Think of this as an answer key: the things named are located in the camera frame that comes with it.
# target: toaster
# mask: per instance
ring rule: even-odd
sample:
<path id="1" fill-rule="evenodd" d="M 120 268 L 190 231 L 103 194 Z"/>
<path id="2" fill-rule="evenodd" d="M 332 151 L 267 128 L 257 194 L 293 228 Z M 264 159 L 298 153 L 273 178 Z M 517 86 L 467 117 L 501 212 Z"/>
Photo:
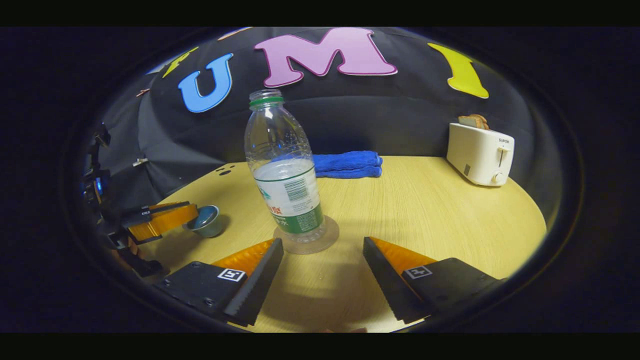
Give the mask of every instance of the toaster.
<path id="1" fill-rule="evenodd" d="M 511 170 L 514 145 L 509 135 L 451 123 L 447 161 L 476 185 L 501 186 Z"/>

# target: bottle label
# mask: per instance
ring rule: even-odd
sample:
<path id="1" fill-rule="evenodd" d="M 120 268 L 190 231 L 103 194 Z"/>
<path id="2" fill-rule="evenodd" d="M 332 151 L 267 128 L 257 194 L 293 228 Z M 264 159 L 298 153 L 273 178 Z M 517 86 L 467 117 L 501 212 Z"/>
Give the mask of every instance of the bottle label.
<path id="1" fill-rule="evenodd" d="M 286 179 L 255 182 L 282 231 L 301 234 L 322 224 L 315 167 Z"/>

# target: letter m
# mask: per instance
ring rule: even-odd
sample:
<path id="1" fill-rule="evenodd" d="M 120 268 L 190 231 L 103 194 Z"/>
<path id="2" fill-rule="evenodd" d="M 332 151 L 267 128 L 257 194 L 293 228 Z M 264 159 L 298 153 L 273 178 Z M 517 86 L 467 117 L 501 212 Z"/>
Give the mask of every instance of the letter m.
<path id="1" fill-rule="evenodd" d="M 294 35 L 282 35 L 257 44 L 264 51 L 269 77 L 264 86 L 277 88 L 302 80 L 304 74 L 291 68 L 294 60 L 317 76 L 329 72 L 333 58 L 340 51 L 344 62 L 338 71 L 347 75 L 393 75 L 397 68 L 382 57 L 371 38 L 373 31 L 362 28 L 329 30 L 319 44 Z"/>

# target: blue letter u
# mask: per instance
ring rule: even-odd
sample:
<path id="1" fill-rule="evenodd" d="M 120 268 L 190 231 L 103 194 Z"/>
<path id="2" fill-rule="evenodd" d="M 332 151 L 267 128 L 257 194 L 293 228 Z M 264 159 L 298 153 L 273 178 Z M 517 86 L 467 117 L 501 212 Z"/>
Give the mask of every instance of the blue letter u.
<path id="1" fill-rule="evenodd" d="M 231 91 L 231 71 L 229 71 L 229 62 L 233 56 L 232 53 L 220 56 L 210 62 L 206 69 L 213 71 L 213 79 L 216 82 L 216 88 L 207 96 L 200 95 L 198 89 L 198 81 L 196 80 L 200 71 L 191 73 L 178 84 L 178 89 L 182 91 L 182 100 L 187 109 L 192 113 L 201 113 L 218 105 L 224 100 Z"/>

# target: blue cup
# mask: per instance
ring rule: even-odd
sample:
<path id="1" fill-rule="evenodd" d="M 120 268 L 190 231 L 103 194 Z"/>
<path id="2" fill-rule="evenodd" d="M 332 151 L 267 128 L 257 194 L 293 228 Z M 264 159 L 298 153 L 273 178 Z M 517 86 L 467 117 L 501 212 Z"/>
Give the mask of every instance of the blue cup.
<path id="1" fill-rule="evenodd" d="M 218 215 L 220 215 L 220 209 L 217 206 L 203 206 L 198 208 L 198 217 L 184 224 L 183 227 L 203 238 L 212 238 L 222 231 L 222 223 Z"/>

